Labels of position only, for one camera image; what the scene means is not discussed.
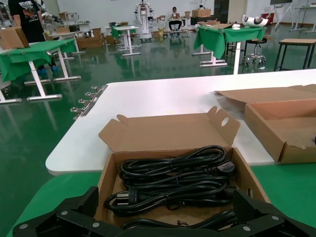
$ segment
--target glossy floor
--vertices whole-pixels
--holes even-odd
[[[316,34],[289,32],[289,27],[280,30],[268,28],[269,42],[262,45],[266,56],[265,69],[257,66],[241,66],[239,73],[273,71],[278,51],[278,42],[284,38],[315,38]],[[73,117],[69,109],[80,107],[78,99],[88,99],[84,93],[92,91],[91,86],[101,86],[111,82],[129,80],[149,80],[166,78],[185,78],[233,73],[233,60],[229,54],[227,67],[199,67],[202,60],[210,60],[209,55],[195,56],[193,44],[196,34],[181,35],[179,38],[155,39],[145,43],[136,51],[141,55],[124,58],[114,46],[87,50],[84,55],[76,56],[66,66],[70,75],[81,75],[78,81],[46,84],[47,94],[63,94],[58,101],[26,102],[31,95],[38,95],[35,86],[24,86],[27,75],[16,80],[7,92],[8,98],[23,98],[16,105],[0,106],[0,236],[4,236],[36,191],[52,176],[45,168],[45,160],[69,127]],[[285,66],[301,69],[306,47],[289,47]],[[54,77],[48,71],[49,78]]]

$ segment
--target open cardboard box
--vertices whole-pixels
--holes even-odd
[[[213,208],[186,206],[170,211],[161,206],[143,215],[122,218],[103,207],[109,196],[124,190],[119,172],[120,165],[125,160],[174,158],[208,145],[224,147],[228,158],[236,165],[237,173],[232,177],[231,186],[244,190],[256,200],[269,202],[238,149],[231,147],[240,123],[223,109],[217,111],[217,108],[213,107],[203,114],[143,118],[118,115],[117,118],[119,121],[112,119],[99,133],[99,137],[114,153],[109,155],[98,184],[99,206],[95,215],[97,220],[116,226],[136,218],[155,219],[171,224],[181,220],[192,225],[232,208],[231,205]]]
[[[316,85],[218,91],[247,103],[245,122],[280,163],[316,162]]]
[[[316,99],[247,104],[245,122],[275,161],[316,162]]]

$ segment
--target green table cover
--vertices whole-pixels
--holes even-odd
[[[199,26],[197,38],[194,43],[194,49],[199,48],[202,44],[205,48],[214,52],[214,57],[222,58],[226,43],[239,42],[246,40],[262,40],[266,28],[241,28],[240,30],[229,29],[212,29],[210,27]]]
[[[123,34],[122,31],[118,31],[114,29],[117,26],[112,26],[112,36],[116,39],[119,39],[119,37]],[[129,30],[131,33],[136,33],[136,29],[134,30]]]
[[[64,174],[54,177],[44,184],[35,194],[14,226],[51,212],[66,198],[83,195],[91,186],[98,185],[100,176],[100,172],[93,172]],[[12,237],[12,229],[7,237]]]
[[[15,80],[28,73],[31,68],[29,61],[33,61],[35,67],[50,63],[51,56],[48,51],[60,48],[63,53],[76,51],[74,39],[53,40],[38,42],[29,48],[13,49],[0,54],[0,70],[2,81]]]
[[[285,215],[316,228],[316,163],[252,166],[271,203]],[[57,176],[36,193],[14,224],[52,211],[64,199],[83,195],[97,186],[101,173]],[[7,237],[12,237],[12,230]]]

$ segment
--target box lid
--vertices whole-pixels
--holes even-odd
[[[231,146],[240,123],[223,109],[208,113],[127,118],[117,115],[99,133],[114,152]]]
[[[245,103],[303,100],[316,98],[316,84],[217,92]]]

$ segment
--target metal clip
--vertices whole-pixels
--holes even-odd
[[[101,90],[101,89],[102,89],[102,87],[97,87],[97,86],[93,85],[93,86],[91,87],[91,89],[96,90],[96,91],[97,91],[97,93],[98,93],[98,92],[99,92],[99,90]]]
[[[91,99],[93,99],[97,95],[97,93],[86,92],[85,95],[90,96]]]
[[[91,103],[91,100],[80,99],[80,100],[78,100],[78,103],[81,103],[81,104],[84,104],[84,106],[87,106]]]
[[[70,111],[74,112],[74,113],[77,113],[77,115],[74,117],[74,120],[77,120],[80,117],[80,115],[84,112],[84,108],[79,109],[79,108],[76,108],[76,107],[72,107],[70,109]]]

